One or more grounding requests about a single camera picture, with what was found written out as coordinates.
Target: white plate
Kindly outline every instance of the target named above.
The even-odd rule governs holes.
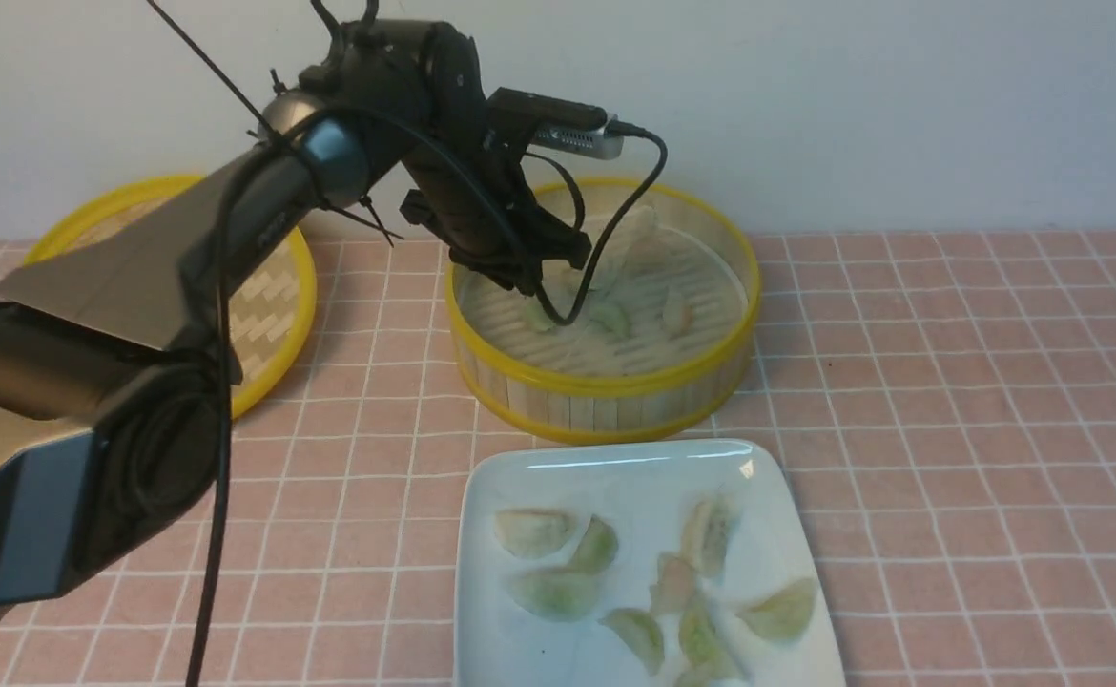
[[[816,575],[791,493],[775,458],[749,441],[694,439],[504,453],[478,466],[465,488],[456,562],[458,687],[667,687],[685,669],[675,615],[661,619],[666,661],[655,678],[597,621],[619,606],[646,609],[655,560],[680,548],[681,526],[699,496],[727,492],[744,512],[732,535],[723,581],[702,588],[716,601],[720,633],[753,687],[843,687],[837,640],[818,594],[798,644],[760,642],[733,617],[795,578]],[[562,551],[540,561],[513,558],[494,539],[493,514],[510,507],[558,507],[579,514]],[[504,591],[510,574],[566,564],[591,514],[618,533],[605,594],[573,623],[547,622]]]

